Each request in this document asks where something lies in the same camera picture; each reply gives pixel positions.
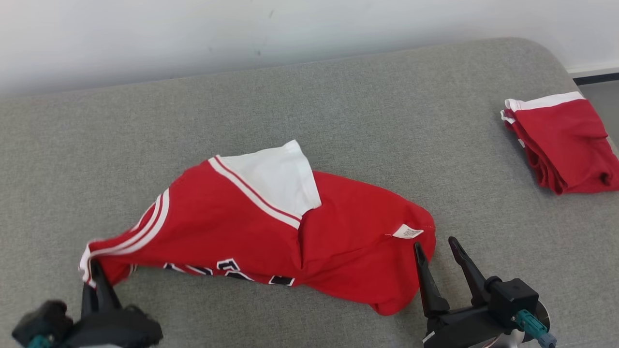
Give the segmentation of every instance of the red basketball jersey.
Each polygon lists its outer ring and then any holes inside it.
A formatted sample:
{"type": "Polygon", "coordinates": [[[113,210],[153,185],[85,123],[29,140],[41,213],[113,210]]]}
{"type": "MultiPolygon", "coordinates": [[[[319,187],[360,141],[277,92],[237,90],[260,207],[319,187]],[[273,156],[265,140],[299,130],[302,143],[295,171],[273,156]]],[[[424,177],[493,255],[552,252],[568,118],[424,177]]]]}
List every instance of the red basketball jersey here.
{"type": "Polygon", "coordinates": [[[137,264],[267,284],[274,276],[294,279],[301,270],[301,217],[318,206],[310,165],[296,141],[216,156],[185,171],[132,229],[90,242],[80,262],[83,280],[95,285],[92,258],[111,284],[137,264]]]}
{"type": "Polygon", "coordinates": [[[306,284],[398,312],[415,295],[413,244],[431,257],[423,208],[379,187],[312,172],[295,141],[185,171],[124,234],[88,244],[112,284],[140,264],[194,275],[306,284]]]}

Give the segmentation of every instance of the teal connector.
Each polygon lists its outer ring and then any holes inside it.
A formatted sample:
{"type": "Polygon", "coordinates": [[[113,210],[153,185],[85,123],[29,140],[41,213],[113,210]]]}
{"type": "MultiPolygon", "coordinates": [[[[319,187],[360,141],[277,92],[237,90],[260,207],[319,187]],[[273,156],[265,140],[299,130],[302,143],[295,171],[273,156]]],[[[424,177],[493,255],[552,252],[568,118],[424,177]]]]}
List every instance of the teal connector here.
{"type": "Polygon", "coordinates": [[[548,328],[527,310],[521,310],[516,316],[516,323],[530,334],[543,348],[555,348],[556,338],[548,333],[548,328]]]}
{"type": "Polygon", "coordinates": [[[35,336],[28,344],[28,348],[51,348],[51,346],[50,340],[41,335],[35,336]]]}

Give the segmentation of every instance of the gray fabric surface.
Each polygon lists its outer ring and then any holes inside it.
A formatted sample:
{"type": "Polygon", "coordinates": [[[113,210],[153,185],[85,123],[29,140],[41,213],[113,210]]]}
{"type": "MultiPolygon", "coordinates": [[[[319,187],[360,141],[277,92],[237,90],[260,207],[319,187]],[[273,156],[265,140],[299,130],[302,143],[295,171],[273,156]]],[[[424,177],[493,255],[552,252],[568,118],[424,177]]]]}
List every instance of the gray fabric surface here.
{"type": "MultiPolygon", "coordinates": [[[[573,90],[545,48],[500,38],[5,100],[0,346],[47,298],[76,317],[86,242],[132,226],[185,168],[291,139],[314,169],[433,214],[431,270],[453,308],[470,294],[450,235],[486,276],[540,293],[558,347],[617,346],[619,194],[538,188],[498,117],[505,98],[573,90]]],[[[306,287],[145,268],[117,291],[161,322],[166,348],[421,347],[425,335],[418,296],[382,317],[306,287]]]]}

